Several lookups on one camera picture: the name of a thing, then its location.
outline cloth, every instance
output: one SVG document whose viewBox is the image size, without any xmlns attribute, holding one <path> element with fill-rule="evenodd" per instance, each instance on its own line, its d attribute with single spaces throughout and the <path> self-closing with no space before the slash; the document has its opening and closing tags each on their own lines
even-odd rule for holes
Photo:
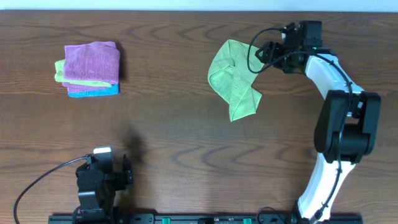
<svg viewBox="0 0 398 224">
<path fill-rule="evenodd" d="M 227 40 L 210 65 L 210 86 L 229 104 L 229 120 L 235 121 L 256 113 L 261 93 L 251 87 L 257 74 L 248 70 L 249 45 Z M 250 67 L 260 70 L 264 65 L 254 55 L 257 47 L 250 49 Z"/>
<path fill-rule="evenodd" d="M 79 93 L 68 93 L 68 96 L 73 98 L 91 97 L 91 96 L 110 96 L 119 93 L 119 84 L 115 84 L 112 87 L 106 88 L 104 90 L 93 90 L 93 91 L 83 91 Z"/>
<path fill-rule="evenodd" d="M 112 86 L 112 84 L 107 83 L 107 82 L 67 79 L 64 76 L 64 65 L 65 65 L 65 59 L 55 62 L 55 71 L 56 71 L 55 81 L 56 82 L 62 82 L 62 83 L 67 82 L 67 83 L 71 83 L 71 84 L 85 85 L 85 86 L 103 86 L 103 87 L 111 87 Z"/>
<path fill-rule="evenodd" d="M 65 46 L 64 76 L 69 80 L 119 83 L 120 52 L 114 42 Z"/>
<path fill-rule="evenodd" d="M 84 85 L 76 85 L 70 83 L 62 83 L 68 89 L 69 93 L 78 93 L 81 91 L 91 91 L 91 90 L 104 90 L 109 87 L 99 87 L 99 86 L 84 86 Z"/>
</svg>

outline folded purple cloth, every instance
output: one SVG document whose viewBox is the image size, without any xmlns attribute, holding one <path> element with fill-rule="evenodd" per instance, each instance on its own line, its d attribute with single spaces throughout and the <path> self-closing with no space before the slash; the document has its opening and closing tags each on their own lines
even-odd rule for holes
<svg viewBox="0 0 398 224">
<path fill-rule="evenodd" d="M 108 87 L 102 87 L 102 86 L 84 86 L 84 85 L 76 85 L 76 84 L 70 84 L 70 83 L 62 83 L 63 86 L 68 88 L 68 93 L 79 93 L 83 91 L 92 91 L 92 90 L 104 90 Z"/>
<path fill-rule="evenodd" d="M 114 42 L 65 46 L 64 77 L 119 83 L 120 52 Z"/>
</svg>

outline green cloth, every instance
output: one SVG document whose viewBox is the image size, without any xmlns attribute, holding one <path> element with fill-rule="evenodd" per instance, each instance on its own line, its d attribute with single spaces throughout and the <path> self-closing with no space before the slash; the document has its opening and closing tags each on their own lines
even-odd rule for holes
<svg viewBox="0 0 398 224">
<path fill-rule="evenodd" d="M 103 86 L 111 87 L 112 84 L 101 81 L 87 81 L 87 80 L 69 80 L 63 76 L 63 66 L 65 65 L 65 59 L 55 62 L 55 81 L 56 82 L 67 82 L 70 84 L 85 85 L 85 86 Z"/>
<path fill-rule="evenodd" d="M 227 40 L 210 65 L 210 86 L 229 104 L 231 121 L 255 114 L 261 93 L 251 87 L 257 74 L 248 69 L 249 45 Z M 254 55 L 257 47 L 250 50 L 250 68 L 260 70 L 264 65 Z"/>
</svg>

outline wooden table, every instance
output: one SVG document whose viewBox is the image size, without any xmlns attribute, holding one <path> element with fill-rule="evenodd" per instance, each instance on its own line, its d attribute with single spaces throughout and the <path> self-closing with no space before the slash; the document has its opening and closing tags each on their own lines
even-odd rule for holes
<svg viewBox="0 0 398 224">
<path fill-rule="evenodd" d="M 271 68 L 253 87 L 257 114 L 230 123 L 228 105 L 207 82 L 228 39 L 248 43 L 266 27 L 322 20 L 325 46 L 350 77 L 382 96 L 377 141 L 345 180 L 332 210 L 366 223 L 398 219 L 398 15 L 326 12 L 0 12 L 0 223 L 33 180 L 111 144 L 132 159 L 136 183 L 125 210 L 256 213 L 290 210 L 307 186 L 322 97 L 311 80 Z M 261 37 L 279 40 L 280 34 Z M 64 45 L 115 41 L 121 94 L 70 98 L 54 80 Z M 46 223 L 78 206 L 79 162 L 44 178 L 22 198 L 21 223 Z"/>
</svg>

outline blue cloth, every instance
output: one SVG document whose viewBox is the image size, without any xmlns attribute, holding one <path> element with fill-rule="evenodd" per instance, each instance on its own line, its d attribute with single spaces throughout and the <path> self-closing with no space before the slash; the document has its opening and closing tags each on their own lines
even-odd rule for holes
<svg viewBox="0 0 398 224">
<path fill-rule="evenodd" d="M 81 97 L 91 97 L 91 96 L 110 96 L 110 95 L 116 95 L 118 93 L 119 93 L 119 84 L 115 84 L 112 85 L 112 87 L 106 88 L 104 90 L 91 90 L 79 93 L 68 93 L 68 96 L 73 98 L 81 98 Z"/>
</svg>

